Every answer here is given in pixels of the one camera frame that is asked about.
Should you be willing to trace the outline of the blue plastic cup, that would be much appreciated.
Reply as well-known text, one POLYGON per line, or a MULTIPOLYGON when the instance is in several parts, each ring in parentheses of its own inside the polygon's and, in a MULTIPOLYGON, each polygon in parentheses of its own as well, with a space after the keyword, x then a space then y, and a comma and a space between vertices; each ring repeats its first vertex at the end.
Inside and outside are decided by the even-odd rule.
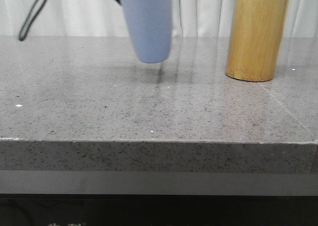
POLYGON ((171 50, 172 0, 120 0, 120 4, 139 60, 165 61, 171 50))

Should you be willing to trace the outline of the bamboo cylinder holder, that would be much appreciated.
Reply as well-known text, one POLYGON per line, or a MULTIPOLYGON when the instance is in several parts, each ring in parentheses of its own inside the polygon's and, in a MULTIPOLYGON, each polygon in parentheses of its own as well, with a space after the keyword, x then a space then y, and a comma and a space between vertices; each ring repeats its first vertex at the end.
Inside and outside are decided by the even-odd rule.
POLYGON ((274 77, 289 0, 235 0, 225 74, 265 82, 274 77))

